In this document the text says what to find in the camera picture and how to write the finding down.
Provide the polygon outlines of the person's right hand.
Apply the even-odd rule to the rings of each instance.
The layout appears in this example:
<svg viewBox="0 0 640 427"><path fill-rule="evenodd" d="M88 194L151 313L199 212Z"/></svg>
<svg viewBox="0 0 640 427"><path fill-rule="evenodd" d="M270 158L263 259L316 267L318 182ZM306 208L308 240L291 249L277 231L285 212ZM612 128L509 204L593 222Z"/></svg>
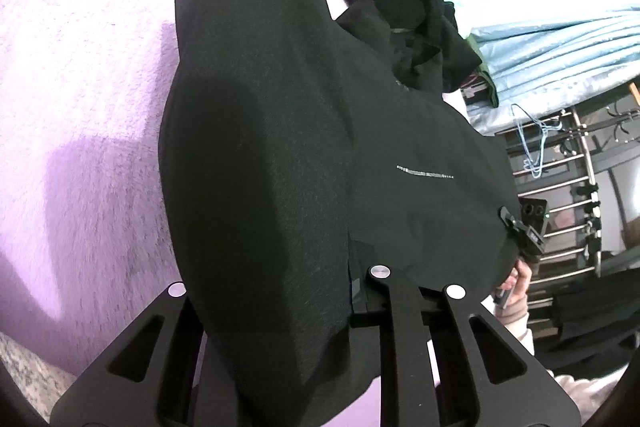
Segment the person's right hand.
<svg viewBox="0 0 640 427"><path fill-rule="evenodd" d="M527 291L532 268L518 259L506 280L494 291L495 316L504 325L525 317L528 312Z"/></svg>

